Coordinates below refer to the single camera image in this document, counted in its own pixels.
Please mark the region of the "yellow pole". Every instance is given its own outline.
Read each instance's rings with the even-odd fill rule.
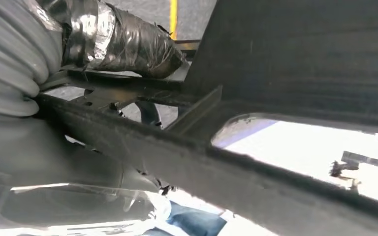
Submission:
[[[170,0],[170,37],[173,40],[177,39],[177,32],[176,32],[176,27],[177,27],[177,1],[178,0]]]

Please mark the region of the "clear plastic sheet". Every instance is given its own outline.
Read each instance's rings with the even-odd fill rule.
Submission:
[[[139,236],[164,222],[160,194],[79,184],[1,187],[0,236]]]

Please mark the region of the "gray corrugated hose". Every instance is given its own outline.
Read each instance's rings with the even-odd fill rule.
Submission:
[[[62,28],[39,18],[29,0],[0,0],[0,114],[27,117],[38,111],[29,99],[38,84],[60,69]]]

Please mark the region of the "blue jeans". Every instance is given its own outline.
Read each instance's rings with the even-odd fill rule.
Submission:
[[[227,223],[218,215],[171,202],[172,211],[167,223],[177,226],[190,236],[217,236]],[[172,236],[160,229],[145,232],[144,236]]]

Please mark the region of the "gray concrete floor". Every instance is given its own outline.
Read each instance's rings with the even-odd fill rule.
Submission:
[[[170,29],[170,0],[107,0],[150,23]],[[200,39],[217,0],[178,0],[177,38]]]

